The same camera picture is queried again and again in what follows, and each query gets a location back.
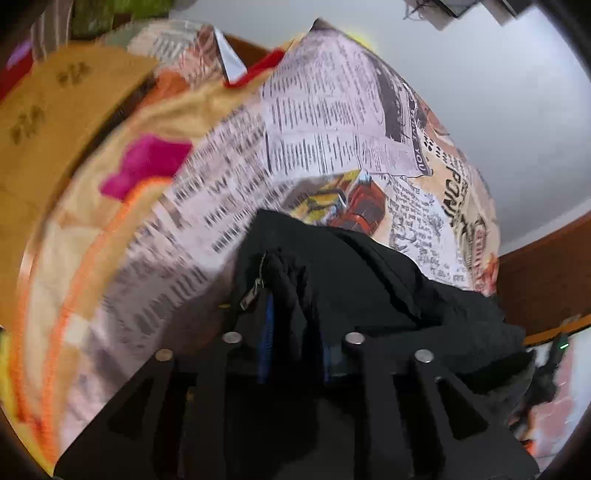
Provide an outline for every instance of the black cloth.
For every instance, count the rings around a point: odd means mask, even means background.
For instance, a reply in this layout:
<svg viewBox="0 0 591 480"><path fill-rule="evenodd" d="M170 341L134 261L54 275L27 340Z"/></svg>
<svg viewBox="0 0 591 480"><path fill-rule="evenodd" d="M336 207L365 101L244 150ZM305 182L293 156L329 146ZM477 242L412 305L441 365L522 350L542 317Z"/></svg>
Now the black cloth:
<svg viewBox="0 0 591 480"><path fill-rule="evenodd" d="M289 325L293 354L302 354L306 332L317 329L329 377L350 373L341 342L353 331L378 338L393 360L429 349L460 375L524 351L523 329L504 323L491 299L429 280L404 254L362 233L267 210L257 213L239 249L234 304L253 286L263 255L263 279L276 317Z"/></svg>

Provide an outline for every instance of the green fabric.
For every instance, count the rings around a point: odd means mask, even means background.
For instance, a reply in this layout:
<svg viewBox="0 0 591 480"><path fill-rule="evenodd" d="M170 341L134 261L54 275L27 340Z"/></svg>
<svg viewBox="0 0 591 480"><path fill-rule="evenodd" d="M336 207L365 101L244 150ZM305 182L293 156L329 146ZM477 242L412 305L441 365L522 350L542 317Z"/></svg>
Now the green fabric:
<svg viewBox="0 0 591 480"><path fill-rule="evenodd" d="M173 0L76 0L72 36L97 37L125 21L167 17L172 3Z"/></svg>

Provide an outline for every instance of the pink patch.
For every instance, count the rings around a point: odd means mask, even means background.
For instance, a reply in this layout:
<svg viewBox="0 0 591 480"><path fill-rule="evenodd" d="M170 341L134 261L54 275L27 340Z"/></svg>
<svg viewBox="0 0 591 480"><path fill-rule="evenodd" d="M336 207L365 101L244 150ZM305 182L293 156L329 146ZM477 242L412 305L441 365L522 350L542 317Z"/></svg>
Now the pink patch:
<svg viewBox="0 0 591 480"><path fill-rule="evenodd" d="M187 157L193 144L174 143L154 135L144 135L130 144L123 155L119 172L109 176L100 192L125 200L127 194L142 180L151 177L173 177Z"/></svg>

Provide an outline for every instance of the cartoon illustration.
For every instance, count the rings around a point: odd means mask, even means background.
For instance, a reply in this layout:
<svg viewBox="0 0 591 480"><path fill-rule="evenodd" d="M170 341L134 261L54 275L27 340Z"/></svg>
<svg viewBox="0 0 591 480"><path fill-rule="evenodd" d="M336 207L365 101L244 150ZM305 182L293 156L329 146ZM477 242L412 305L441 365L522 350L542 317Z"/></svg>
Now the cartoon illustration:
<svg viewBox="0 0 591 480"><path fill-rule="evenodd" d="M329 225L372 235L385 215L386 195L365 170L336 176L291 211L311 225Z"/></svg>

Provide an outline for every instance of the wooden furniture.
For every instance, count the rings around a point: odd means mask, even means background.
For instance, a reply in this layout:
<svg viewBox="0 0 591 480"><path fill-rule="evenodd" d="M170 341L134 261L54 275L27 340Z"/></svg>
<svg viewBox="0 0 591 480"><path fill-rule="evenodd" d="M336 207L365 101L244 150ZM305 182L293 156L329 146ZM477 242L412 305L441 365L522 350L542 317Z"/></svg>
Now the wooden furniture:
<svg viewBox="0 0 591 480"><path fill-rule="evenodd" d="M591 212L500 258L497 291L507 323L528 335L591 313Z"/></svg>

